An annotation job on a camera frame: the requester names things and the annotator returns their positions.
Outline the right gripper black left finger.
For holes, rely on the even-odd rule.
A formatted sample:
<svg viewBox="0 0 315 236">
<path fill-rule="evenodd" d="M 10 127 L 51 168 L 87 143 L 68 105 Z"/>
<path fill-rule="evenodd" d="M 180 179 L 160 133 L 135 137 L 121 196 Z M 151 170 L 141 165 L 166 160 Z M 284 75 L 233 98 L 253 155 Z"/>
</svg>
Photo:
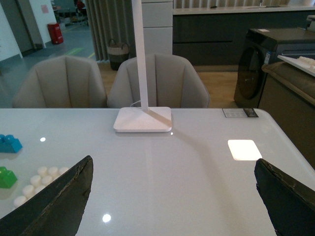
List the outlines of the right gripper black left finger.
<svg viewBox="0 0 315 236">
<path fill-rule="evenodd" d="M 2 236 L 74 236 L 91 192 L 94 164 L 88 155 L 0 220 Z"/>
</svg>

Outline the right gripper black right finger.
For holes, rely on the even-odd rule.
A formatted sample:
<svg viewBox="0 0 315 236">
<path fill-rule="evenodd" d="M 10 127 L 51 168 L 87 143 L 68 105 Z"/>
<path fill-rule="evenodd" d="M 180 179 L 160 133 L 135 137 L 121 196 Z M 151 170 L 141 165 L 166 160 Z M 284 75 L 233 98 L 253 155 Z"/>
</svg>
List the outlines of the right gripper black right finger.
<svg viewBox="0 0 315 236">
<path fill-rule="evenodd" d="M 276 235 L 313 236 L 315 191 L 262 158 L 254 175 Z"/>
</svg>

